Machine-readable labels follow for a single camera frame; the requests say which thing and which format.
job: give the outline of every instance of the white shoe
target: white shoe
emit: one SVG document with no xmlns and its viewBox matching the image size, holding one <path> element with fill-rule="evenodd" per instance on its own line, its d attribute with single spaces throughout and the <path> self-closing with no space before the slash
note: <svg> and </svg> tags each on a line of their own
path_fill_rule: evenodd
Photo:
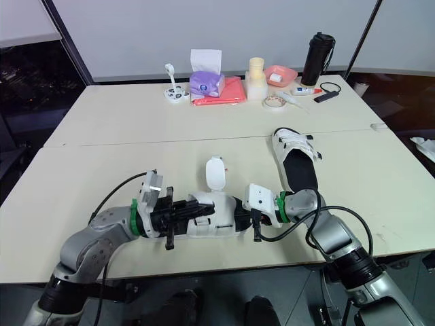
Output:
<svg viewBox="0 0 435 326">
<path fill-rule="evenodd" d="M 314 150 L 305 136 L 289 128 L 278 128 L 272 134 L 272 146 L 284 189 L 290 192 L 314 187 L 317 189 L 317 178 L 314 171 L 314 160 L 321 154 Z"/>
</svg>

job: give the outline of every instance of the white wall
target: white wall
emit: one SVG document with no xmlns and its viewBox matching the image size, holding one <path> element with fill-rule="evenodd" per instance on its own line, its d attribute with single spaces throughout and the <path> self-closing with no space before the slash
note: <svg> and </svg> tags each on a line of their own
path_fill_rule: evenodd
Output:
<svg viewBox="0 0 435 326">
<path fill-rule="evenodd" d="M 332 68 L 344 69 L 375 0 L 54 0 L 95 81 L 189 73 L 191 48 L 223 50 L 223 71 L 252 56 L 301 69 L 312 36 L 336 38 Z"/>
<path fill-rule="evenodd" d="M 352 71 L 435 75 L 435 1 L 384 0 Z"/>
<path fill-rule="evenodd" d="M 39 0 L 0 1 L 0 48 L 61 39 Z"/>
</svg>

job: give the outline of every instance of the pink cloth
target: pink cloth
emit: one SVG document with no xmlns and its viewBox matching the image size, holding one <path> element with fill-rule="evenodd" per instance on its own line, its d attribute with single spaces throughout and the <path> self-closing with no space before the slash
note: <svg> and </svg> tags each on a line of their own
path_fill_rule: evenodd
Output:
<svg viewBox="0 0 435 326">
<path fill-rule="evenodd" d="M 220 97 L 206 96 L 193 100 L 194 105 L 240 103 L 246 101 L 240 77 L 225 77 L 225 87 Z"/>
</svg>

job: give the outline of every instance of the purple tissue box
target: purple tissue box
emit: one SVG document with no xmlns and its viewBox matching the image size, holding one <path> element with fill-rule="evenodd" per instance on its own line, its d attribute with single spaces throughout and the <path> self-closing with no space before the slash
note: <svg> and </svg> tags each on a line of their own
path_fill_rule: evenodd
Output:
<svg viewBox="0 0 435 326">
<path fill-rule="evenodd" d="M 190 92 L 197 95 L 219 97 L 225 87 L 224 74 L 195 71 L 190 76 Z"/>
</svg>

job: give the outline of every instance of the black water bottle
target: black water bottle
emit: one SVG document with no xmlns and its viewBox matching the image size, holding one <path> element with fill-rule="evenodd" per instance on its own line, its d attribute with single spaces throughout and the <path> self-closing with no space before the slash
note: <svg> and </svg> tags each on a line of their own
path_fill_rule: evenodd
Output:
<svg viewBox="0 0 435 326">
<path fill-rule="evenodd" d="M 321 32 L 318 32 L 310 40 L 310 49 L 308 50 L 307 61 L 305 62 L 302 80 L 300 81 L 303 86 L 315 86 L 321 72 L 328 68 L 334 46 L 335 38 L 331 35 L 322 34 Z M 329 56 L 328 62 L 326 62 L 326 57 L 328 57 L 330 52 L 331 55 Z"/>
</svg>

